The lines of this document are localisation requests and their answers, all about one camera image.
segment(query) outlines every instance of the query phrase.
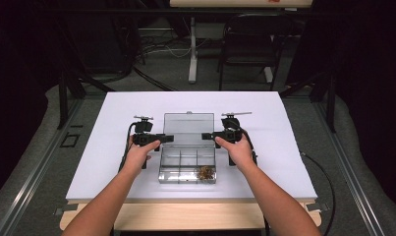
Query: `clear plastic box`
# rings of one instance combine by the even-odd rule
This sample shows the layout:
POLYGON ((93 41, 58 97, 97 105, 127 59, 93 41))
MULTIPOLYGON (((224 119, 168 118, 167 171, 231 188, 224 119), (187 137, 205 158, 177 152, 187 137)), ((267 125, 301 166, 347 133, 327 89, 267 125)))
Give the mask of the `clear plastic box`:
POLYGON ((216 163, 214 141, 202 133, 214 129, 212 113, 167 113, 164 134, 174 142, 162 145, 158 180, 161 184, 214 184, 216 163))

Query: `hand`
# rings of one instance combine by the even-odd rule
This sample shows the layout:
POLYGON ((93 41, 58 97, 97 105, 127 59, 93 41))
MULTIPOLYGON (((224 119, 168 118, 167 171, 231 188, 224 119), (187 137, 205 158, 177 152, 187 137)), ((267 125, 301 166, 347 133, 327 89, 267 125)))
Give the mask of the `hand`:
POLYGON ((237 167, 242 171, 249 164, 254 164, 253 152, 246 135, 243 133, 241 140, 231 144, 220 137, 216 137, 215 141, 223 148, 228 150, 229 155, 235 162, 237 167))
POLYGON ((122 171, 129 171, 135 176, 138 176, 141 173, 141 167, 144 162, 150 159, 150 156, 147 154, 151 150, 158 148, 158 146, 160 146, 159 140, 154 141, 146 146, 139 147, 133 144, 133 136, 130 136, 128 141, 128 147, 130 147, 130 150, 128 151, 122 171))

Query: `finger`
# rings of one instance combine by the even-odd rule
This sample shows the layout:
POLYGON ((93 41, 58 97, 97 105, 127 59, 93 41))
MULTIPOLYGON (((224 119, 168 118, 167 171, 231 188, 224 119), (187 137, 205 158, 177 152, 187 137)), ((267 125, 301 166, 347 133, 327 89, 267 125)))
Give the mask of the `finger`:
POLYGON ((152 143, 149 143, 148 145, 144 146, 145 149, 147 149, 147 151, 151 151, 153 149, 156 149, 160 146, 160 141, 156 140, 152 143))
POLYGON ((215 141, 216 141, 217 144, 219 144, 221 147, 223 147, 223 148, 225 148, 227 150, 229 150, 229 148, 232 146, 231 143, 229 143, 228 141, 226 141, 226 140, 224 140, 224 139, 222 139, 222 138, 220 138, 218 136, 215 137, 215 141))

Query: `dark background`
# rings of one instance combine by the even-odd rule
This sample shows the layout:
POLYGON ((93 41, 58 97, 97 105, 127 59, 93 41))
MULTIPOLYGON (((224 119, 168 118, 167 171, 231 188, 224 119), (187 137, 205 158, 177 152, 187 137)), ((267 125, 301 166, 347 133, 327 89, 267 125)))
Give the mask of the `dark background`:
MULTIPOLYGON (((317 0, 313 10, 358 17, 307 22, 288 82, 324 70, 342 50, 337 94, 350 109, 369 169, 396 203, 396 1, 317 0), (347 38, 351 43, 341 47, 347 38)), ((51 51, 47 42, 59 38, 48 38, 47 30, 26 1, 0 1, 0 189, 42 120, 45 92, 58 84, 58 53, 83 67, 69 48, 51 51)))

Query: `office chair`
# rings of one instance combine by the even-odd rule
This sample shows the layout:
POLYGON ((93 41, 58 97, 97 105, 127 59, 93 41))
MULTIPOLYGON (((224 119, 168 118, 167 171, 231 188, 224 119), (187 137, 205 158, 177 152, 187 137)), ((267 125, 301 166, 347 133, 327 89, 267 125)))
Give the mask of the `office chair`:
POLYGON ((222 90, 224 65, 241 67, 273 67, 274 81, 283 44, 290 34, 290 18, 275 14, 242 14, 231 18, 225 25, 218 62, 219 90, 222 90))

